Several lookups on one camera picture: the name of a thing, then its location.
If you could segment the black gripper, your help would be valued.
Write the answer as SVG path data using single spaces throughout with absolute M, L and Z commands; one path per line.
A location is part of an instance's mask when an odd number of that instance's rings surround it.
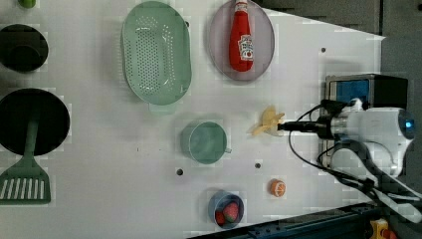
M 321 139 L 334 139 L 334 135 L 331 132 L 331 121 L 342 112 L 342 109 L 347 106 L 347 103 L 322 100 L 320 106 L 324 109 L 324 113 L 316 121 L 288 121 L 279 123 L 278 130 L 316 132 Z

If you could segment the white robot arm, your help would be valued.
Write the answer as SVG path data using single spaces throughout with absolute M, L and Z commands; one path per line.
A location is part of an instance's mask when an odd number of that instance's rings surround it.
M 415 138 L 412 114 L 401 108 L 365 109 L 362 101 L 323 100 L 323 114 L 316 120 L 280 123 L 278 129 L 314 133 L 334 145 L 319 156 L 314 167 L 334 176 L 371 200 L 386 206 L 407 221 L 421 221 L 421 194 L 398 176 Z

